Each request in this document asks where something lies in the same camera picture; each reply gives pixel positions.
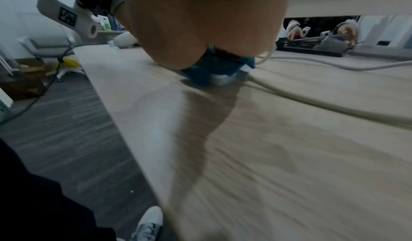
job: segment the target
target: blue object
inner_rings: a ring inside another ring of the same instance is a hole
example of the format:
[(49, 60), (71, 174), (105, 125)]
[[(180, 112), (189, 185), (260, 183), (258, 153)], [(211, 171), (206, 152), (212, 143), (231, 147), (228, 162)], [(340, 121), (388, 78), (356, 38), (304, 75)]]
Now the blue object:
[(232, 76), (244, 65), (254, 69), (254, 57), (239, 57), (226, 52), (216, 51), (210, 46), (194, 66), (181, 70), (181, 72), (196, 85), (207, 87), (210, 85), (212, 75)]

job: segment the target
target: shoe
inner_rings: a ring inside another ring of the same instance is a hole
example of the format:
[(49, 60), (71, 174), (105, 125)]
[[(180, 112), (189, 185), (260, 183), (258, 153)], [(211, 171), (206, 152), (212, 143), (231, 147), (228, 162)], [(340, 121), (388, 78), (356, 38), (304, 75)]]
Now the shoe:
[(130, 241), (155, 241), (163, 226), (163, 213), (160, 207), (149, 208), (140, 219)]

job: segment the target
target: light wood tabletop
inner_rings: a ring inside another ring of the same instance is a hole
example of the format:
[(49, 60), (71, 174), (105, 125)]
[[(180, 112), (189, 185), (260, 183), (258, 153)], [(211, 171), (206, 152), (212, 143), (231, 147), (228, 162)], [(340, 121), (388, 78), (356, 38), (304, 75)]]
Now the light wood tabletop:
[[(199, 89), (140, 48), (74, 51), (181, 240), (411, 240), (410, 127), (305, 105), (251, 82)], [(253, 74), (412, 117), (410, 70), (270, 61)]]

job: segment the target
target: gray carpet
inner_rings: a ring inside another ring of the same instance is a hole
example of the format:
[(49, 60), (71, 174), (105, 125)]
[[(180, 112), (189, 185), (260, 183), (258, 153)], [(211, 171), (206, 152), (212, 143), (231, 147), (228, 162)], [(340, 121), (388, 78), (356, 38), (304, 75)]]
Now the gray carpet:
[[(29, 101), (17, 102), (19, 111)], [(157, 202), (89, 80), (68, 74), (31, 110), (0, 128), (0, 137), (35, 174), (90, 208), (98, 226), (129, 239)], [(166, 222), (161, 241), (177, 240)]]

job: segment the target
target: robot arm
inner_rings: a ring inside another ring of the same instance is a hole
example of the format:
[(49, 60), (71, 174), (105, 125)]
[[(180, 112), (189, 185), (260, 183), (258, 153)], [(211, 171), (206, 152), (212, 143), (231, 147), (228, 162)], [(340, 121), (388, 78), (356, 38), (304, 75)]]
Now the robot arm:
[(73, 7), (58, 0), (37, 0), (37, 9), (44, 16), (60, 23), (81, 36), (94, 38), (101, 30), (92, 14), (110, 14), (124, 0), (76, 0)]

